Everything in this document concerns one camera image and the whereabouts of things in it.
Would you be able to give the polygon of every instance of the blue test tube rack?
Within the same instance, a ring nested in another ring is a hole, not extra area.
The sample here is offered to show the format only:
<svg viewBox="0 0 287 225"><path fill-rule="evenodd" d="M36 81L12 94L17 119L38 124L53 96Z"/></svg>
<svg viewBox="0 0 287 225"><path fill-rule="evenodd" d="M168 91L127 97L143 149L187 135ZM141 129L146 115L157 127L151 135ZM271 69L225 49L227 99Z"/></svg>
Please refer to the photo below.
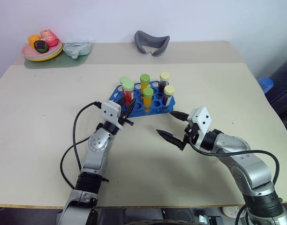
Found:
<svg viewBox="0 0 287 225"><path fill-rule="evenodd" d="M174 110L173 106L175 105L175 99L172 96L169 105L162 104L162 97L163 93L158 91L159 81L150 81L149 86L154 90L154 94L152 97L152 105L150 108L144 108L144 101L143 96L140 93L140 83L134 84L133 96L136 98L136 102L133 108L132 113L130 114L129 118L131 117L138 117L138 116L148 116L148 115L155 115L161 113L168 113ZM122 87L121 85L117 86L110 96L109 100L112 100L116 103L123 97ZM123 106L123 111L127 109L126 105Z"/></svg>

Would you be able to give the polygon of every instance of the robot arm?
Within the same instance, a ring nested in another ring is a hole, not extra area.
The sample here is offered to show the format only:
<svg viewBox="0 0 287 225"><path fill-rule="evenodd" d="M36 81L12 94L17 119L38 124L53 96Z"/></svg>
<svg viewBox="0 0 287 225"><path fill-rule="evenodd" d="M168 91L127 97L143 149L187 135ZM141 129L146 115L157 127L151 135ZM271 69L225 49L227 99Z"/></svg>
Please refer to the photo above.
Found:
<svg viewBox="0 0 287 225"><path fill-rule="evenodd" d="M170 113L189 123L185 129L183 141L166 131L157 130L157 132L181 150L189 143L199 153L216 156L224 163L243 195L252 224L287 225L287 212L282 207L274 184L271 182L270 169L261 159L252 154L254 151L251 151L248 143L239 137L229 136L218 130L207 132L211 118L205 107L194 109L190 115L176 111Z"/></svg>
<svg viewBox="0 0 287 225"><path fill-rule="evenodd" d="M134 123L127 118L133 110L135 99L129 104L125 113L121 105L107 101L95 104L102 111L106 120L99 123L96 132L88 140L88 150L80 170L75 189L71 191L63 211L57 216L57 225L96 225L98 213L93 209L98 202L98 191L104 178L108 152L112 141L125 122Z"/></svg>

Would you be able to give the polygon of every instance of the toy fruit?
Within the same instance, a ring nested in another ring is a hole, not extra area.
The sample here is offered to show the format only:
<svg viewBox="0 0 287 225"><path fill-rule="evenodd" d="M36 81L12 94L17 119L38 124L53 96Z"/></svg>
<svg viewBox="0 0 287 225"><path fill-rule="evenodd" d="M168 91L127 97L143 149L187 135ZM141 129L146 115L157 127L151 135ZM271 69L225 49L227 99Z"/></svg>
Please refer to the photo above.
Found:
<svg viewBox="0 0 287 225"><path fill-rule="evenodd" d="M41 31L40 36L49 47L53 47L58 44L57 36L50 29Z"/></svg>
<svg viewBox="0 0 287 225"><path fill-rule="evenodd" d="M40 41L40 40L41 40L41 38L38 34L32 34L28 37L28 42L32 48L34 48L34 42Z"/></svg>
<svg viewBox="0 0 287 225"><path fill-rule="evenodd" d="M40 40L34 42L34 48L39 53L46 53L49 50L49 46L46 44L46 42Z"/></svg>

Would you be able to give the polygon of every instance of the table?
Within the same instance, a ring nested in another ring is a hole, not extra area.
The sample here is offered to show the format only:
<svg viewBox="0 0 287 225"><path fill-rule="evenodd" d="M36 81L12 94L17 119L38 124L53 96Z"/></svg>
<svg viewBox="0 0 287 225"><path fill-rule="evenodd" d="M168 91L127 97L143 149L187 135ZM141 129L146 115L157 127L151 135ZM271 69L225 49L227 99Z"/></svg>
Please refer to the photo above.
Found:
<svg viewBox="0 0 287 225"><path fill-rule="evenodd" d="M256 79L227 42L171 43L163 57L139 54L133 44L95 44L87 63L71 68L27 69L19 58L0 80L0 206L62 208L70 187L59 163L72 143L78 111L106 101L127 75L157 80L171 73L175 110L206 106L211 129L246 140L252 149L272 152L280 161L276 190L287 202L287 131ZM184 151L156 129L182 138L186 124L169 114L131 118L114 140L99 192L99 207L204 207L244 204L228 169L215 157ZM79 117L76 139L102 122L98 108ZM78 147L81 161L87 147ZM257 154L272 173L274 162ZM74 184L78 169L71 151L64 171Z"/></svg>

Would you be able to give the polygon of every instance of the yellow cap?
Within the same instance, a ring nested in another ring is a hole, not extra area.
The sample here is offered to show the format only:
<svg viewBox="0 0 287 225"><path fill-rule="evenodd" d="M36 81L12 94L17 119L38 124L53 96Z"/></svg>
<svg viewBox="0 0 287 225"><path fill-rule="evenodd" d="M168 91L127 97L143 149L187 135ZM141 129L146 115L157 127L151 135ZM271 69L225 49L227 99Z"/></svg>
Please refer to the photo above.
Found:
<svg viewBox="0 0 287 225"><path fill-rule="evenodd" d="M169 72L161 72L160 74L160 80L162 81L168 81L170 79L171 75Z"/></svg>
<svg viewBox="0 0 287 225"><path fill-rule="evenodd" d="M174 88L174 86L172 86L172 85L167 85L167 86L165 86L165 88L164 88L164 93L165 93L166 95L173 95L173 94L175 93L175 88Z"/></svg>

